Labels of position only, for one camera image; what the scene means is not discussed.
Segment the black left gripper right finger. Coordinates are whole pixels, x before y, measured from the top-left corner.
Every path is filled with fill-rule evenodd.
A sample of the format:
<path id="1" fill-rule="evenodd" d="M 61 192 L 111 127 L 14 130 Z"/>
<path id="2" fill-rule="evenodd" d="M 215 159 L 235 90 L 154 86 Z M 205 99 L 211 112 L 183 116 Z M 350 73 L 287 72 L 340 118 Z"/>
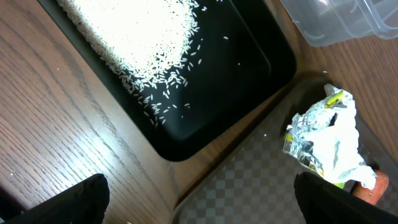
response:
<path id="1" fill-rule="evenodd" d="M 395 215 L 309 172 L 296 175 L 294 190 L 307 223 L 397 223 Z"/>

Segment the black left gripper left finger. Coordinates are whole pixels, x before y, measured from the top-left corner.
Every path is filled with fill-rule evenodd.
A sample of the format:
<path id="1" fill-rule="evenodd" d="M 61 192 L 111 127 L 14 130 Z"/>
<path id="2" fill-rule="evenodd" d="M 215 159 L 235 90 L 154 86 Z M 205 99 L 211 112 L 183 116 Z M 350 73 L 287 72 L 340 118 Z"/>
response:
<path id="1" fill-rule="evenodd" d="M 108 205 L 108 181 L 103 174 L 95 174 L 25 212 L 6 200 L 4 222 L 5 224 L 102 224 Z"/>

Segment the orange carrot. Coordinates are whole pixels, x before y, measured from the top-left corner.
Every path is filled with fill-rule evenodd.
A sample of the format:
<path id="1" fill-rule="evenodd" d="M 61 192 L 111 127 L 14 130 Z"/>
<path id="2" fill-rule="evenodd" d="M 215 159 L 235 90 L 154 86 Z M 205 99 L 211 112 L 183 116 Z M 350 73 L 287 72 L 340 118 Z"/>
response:
<path id="1" fill-rule="evenodd" d="M 377 175 L 376 184 L 372 190 L 364 188 L 361 184 L 358 184 L 353 191 L 354 196 L 371 205 L 377 204 L 389 186 L 389 177 L 386 173 L 381 170 L 375 170 L 375 173 Z"/>

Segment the pile of white rice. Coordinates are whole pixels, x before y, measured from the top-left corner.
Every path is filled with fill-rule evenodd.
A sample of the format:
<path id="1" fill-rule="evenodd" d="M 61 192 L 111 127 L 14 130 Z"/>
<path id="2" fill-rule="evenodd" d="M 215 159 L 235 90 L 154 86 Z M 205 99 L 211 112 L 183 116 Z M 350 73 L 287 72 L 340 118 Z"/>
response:
<path id="1" fill-rule="evenodd" d="M 195 0 L 57 0 L 153 127 L 201 64 L 208 6 Z"/>

